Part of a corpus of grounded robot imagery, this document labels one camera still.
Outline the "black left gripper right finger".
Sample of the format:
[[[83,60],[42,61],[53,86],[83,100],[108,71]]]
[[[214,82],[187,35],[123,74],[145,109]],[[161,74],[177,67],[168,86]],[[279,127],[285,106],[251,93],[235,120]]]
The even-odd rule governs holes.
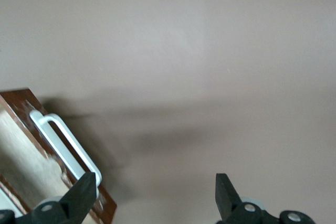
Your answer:
[[[314,224],[314,220],[303,212],[284,210],[278,217],[252,201],[243,201],[227,174],[217,173],[215,201],[221,216],[217,223],[224,224]]]

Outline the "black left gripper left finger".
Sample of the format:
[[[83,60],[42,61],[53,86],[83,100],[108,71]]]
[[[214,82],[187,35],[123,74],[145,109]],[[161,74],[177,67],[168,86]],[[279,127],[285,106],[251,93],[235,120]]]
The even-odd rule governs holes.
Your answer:
[[[47,201],[21,217],[2,209],[1,223],[82,223],[95,201],[96,176],[86,172],[58,201]]]

